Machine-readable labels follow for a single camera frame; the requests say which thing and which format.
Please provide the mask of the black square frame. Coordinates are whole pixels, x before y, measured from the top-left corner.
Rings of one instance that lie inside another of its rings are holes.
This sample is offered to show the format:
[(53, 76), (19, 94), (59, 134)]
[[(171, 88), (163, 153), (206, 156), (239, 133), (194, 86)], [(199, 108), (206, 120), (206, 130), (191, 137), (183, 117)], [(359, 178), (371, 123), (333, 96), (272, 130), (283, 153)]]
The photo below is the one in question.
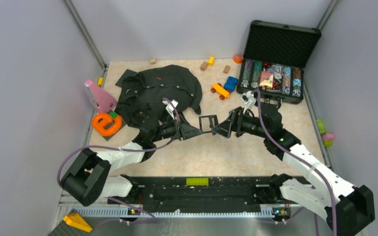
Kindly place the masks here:
[(212, 135), (216, 135), (216, 133), (212, 129), (218, 125), (217, 115), (200, 116), (198, 120), (199, 120), (199, 129), (203, 132), (203, 134), (210, 133)]

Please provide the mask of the dark pinstriped garment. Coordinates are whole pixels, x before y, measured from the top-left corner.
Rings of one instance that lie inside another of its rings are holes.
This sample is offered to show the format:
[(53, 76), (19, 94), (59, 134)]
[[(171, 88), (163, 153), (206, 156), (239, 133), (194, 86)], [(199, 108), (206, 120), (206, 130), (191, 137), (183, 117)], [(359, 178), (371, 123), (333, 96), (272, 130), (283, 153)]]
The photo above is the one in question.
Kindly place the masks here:
[(115, 112), (134, 128), (152, 129), (169, 117), (163, 99), (177, 101), (177, 111), (187, 108), (200, 115), (202, 87), (188, 68), (168, 65), (147, 69), (121, 79)]

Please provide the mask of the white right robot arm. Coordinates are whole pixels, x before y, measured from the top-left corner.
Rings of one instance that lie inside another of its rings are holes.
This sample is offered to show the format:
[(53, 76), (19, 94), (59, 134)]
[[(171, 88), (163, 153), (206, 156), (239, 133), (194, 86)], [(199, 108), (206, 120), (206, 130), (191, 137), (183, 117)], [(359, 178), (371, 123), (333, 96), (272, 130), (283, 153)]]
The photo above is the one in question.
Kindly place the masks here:
[(292, 166), (309, 182), (280, 174), (272, 177), (269, 197), (276, 203), (289, 200), (324, 219), (335, 236), (354, 236), (375, 220), (374, 194), (341, 178), (314, 157), (301, 141), (282, 124), (275, 105), (262, 103), (258, 116), (238, 107), (212, 132), (230, 138), (250, 134), (264, 138), (266, 149), (283, 163)]

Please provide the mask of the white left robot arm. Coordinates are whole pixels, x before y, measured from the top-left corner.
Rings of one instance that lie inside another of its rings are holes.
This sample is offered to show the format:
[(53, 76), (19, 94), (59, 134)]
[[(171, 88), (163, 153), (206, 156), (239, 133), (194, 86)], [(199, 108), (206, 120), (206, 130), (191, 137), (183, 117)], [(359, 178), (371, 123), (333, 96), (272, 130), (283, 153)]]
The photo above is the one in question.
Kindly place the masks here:
[(203, 130), (192, 126), (183, 115), (170, 116), (166, 122), (146, 122), (139, 129), (138, 135), (128, 144), (113, 148), (103, 146), (84, 146), (72, 154), (76, 159), (64, 175), (58, 171), (58, 185), (69, 193), (81, 205), (87, 207), (100, 197), (108, 197), (117, 191), (124, 202), (133, 203), (138, 197), (137, 188), (131, 182), (120, 177), (114, 184), (106, 184), (112, 170), (141, 163), (159, 149), (155, 142), (167, 139), (186, 140), (202, 135)]

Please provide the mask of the yellow toy brick car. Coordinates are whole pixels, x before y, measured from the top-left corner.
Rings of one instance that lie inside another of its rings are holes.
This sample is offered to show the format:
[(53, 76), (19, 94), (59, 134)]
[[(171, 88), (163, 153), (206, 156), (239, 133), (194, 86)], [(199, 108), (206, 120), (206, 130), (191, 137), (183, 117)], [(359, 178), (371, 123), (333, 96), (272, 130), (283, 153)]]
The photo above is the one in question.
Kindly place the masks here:
[(228, 90), (225, 90), (220, 83), (212, 84), (212, 87), (210, 89), (212, 93), (216, 93), (219, 95), (220, 100), (225, 100), (230, 97), (230, 92)]

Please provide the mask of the blue toy brick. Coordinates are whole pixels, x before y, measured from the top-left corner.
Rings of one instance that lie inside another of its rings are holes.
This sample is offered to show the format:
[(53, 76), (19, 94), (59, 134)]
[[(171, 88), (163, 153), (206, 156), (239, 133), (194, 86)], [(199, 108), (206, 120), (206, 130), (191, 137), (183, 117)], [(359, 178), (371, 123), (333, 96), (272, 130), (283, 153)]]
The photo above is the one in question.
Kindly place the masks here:
[(229, 93), (234, 92), (237, 87), (238, 79), (232, 76), (228, 76), (223, 88)]

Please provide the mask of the green flat brick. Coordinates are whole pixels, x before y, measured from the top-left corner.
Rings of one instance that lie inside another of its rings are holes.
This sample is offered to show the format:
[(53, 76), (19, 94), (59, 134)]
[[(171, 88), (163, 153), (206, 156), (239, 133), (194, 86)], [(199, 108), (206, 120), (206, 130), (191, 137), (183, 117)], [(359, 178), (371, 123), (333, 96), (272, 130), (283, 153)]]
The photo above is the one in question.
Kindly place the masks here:
[(208, 177), (188, 177), (186, 178), (187, 186), (208, 186), (209, 178)]

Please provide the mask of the small wooden block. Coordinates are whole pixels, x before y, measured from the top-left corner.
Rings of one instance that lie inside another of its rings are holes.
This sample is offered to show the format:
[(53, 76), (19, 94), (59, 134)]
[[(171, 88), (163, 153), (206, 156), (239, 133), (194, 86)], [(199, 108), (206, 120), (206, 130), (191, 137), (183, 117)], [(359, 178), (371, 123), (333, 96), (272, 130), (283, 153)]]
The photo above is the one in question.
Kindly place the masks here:
[(226, 66), (224, 67), (224, 69), (223, 69), (223, 73), (228, 74), (229, 71), (230, 71), (230, 69), (231, 69), (231, 66), (226, 65)]

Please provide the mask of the wooden block centre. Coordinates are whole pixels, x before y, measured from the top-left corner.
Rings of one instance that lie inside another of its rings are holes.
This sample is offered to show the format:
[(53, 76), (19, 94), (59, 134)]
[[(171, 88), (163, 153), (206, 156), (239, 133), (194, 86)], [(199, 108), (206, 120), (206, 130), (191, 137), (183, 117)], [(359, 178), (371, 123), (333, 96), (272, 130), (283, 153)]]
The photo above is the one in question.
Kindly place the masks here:
[(200, 66), (200, 70), (201, 71), (205, 71), (208, 67), (208, 63), (206, 61), (204, 61), (201, 66)]

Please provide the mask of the yellow cube block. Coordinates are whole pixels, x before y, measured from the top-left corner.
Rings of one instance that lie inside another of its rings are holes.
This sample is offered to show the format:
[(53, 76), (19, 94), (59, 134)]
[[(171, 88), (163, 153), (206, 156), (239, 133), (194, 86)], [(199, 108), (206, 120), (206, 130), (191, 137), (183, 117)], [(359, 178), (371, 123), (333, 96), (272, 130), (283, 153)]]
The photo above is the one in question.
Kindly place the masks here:
[(209, 57), (209, 59), (207, 61), (208, 66), (213, 66), (214, 61), (215, 61), (215, 57), (213, 57), (213, 56)]

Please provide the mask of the orange cylinder cup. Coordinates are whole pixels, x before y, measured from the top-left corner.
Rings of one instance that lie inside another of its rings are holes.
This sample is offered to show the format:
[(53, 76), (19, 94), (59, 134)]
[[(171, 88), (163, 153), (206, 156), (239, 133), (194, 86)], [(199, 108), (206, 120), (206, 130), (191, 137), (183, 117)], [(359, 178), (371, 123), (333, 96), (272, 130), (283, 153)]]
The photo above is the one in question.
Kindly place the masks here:
[(237, 64), (242, 64), (244, 61), (244, 57), (241, 54), (234, 54), (233, 55), (233, 61)]

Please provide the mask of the wooden block far left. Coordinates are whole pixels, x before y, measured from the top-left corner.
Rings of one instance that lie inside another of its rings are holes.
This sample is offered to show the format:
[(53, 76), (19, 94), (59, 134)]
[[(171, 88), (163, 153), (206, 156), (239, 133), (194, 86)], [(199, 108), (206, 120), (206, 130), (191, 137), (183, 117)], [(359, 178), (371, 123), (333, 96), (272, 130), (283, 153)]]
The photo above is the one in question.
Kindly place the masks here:
[(156, 63), (157, 63), (157, 59), (156, 58), (149, 59), (149, 64), (156, 64)]

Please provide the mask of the grey square baseplate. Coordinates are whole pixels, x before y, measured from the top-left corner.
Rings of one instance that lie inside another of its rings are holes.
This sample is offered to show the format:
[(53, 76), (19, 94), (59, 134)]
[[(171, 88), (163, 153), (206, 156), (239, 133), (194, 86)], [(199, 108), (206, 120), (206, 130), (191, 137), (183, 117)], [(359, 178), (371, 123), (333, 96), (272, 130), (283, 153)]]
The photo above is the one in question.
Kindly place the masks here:
[(126, 69), (125, 72), (120, 76), (120, 78), (118, 79), (118, 81), (115, 83), (115, 86), (117, 87), (122, 87), (122, 84), (123, 84), (123, 81), (127, 78), (127, 77), (130, 77), (130, 76), (135, 76), (137, 74), (137, 72), (133, 71), (133, 70), (130, 70), (130, 69)]

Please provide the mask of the orange curved toy track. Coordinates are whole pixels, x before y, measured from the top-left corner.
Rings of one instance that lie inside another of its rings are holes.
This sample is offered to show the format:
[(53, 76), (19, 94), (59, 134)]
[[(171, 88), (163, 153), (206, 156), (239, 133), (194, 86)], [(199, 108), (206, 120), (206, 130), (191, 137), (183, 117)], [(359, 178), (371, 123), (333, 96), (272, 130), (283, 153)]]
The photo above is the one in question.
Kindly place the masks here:
[(116, 113), (100, 113), (92, 119), (92, 127), (103, 137), (115, 135), (122, 126), (122, 118)]

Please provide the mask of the black poker chip case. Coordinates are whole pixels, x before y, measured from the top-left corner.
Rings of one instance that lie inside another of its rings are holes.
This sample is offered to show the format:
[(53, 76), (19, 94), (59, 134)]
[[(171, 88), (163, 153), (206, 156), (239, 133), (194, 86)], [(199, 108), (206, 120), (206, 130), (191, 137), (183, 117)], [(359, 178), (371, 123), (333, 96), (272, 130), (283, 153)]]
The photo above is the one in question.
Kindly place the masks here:
[(262, 98), (301, 103), (303, 69), (321, 36), (317, 28), (252, 21), (237, 92), (260, 89)]

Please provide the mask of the pink toy ramp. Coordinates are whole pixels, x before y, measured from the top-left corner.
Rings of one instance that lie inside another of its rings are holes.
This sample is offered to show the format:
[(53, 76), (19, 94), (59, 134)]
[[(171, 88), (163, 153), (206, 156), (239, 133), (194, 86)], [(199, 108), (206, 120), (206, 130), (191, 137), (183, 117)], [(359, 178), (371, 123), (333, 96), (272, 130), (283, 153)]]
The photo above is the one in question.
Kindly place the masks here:
[(116, 108), (117, 100), (110, 93), (91, 80), (86, 80), (84, 85), (87, 97), (98, 113), (107, 113)]

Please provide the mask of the pink and green toy pile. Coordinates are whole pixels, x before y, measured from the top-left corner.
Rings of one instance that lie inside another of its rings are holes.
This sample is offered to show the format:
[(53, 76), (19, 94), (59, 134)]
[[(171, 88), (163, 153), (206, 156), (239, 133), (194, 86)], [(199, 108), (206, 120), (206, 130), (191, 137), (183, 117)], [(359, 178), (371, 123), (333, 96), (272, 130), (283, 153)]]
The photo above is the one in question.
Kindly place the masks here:
[(321, 140), (323, 142), (324, 147), (328, 148), (328, 147), (332, 146), (333, 141), (334, 141), (334, 139), (336, 137), (335, 134), (334, 133), (328, 133), (326, 131), (322, 119), (317, 119), (316, 120), (316, 124), (317, 124), (317, 127), (318, 127), (318, 131), (319, 131), (319, 133), (321, 135)]

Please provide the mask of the yellow wedge block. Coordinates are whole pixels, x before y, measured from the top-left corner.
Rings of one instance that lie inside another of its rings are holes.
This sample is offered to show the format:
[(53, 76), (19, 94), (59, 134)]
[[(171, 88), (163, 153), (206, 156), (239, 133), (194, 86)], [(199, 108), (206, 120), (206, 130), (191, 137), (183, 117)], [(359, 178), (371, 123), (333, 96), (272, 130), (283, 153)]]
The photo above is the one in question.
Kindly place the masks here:
[(90, 226), (86, 220), (79, 213), (70, 213), (63, 217), (63, 221), (76, 229), (90, 233), (93, 231), (93, 227)]

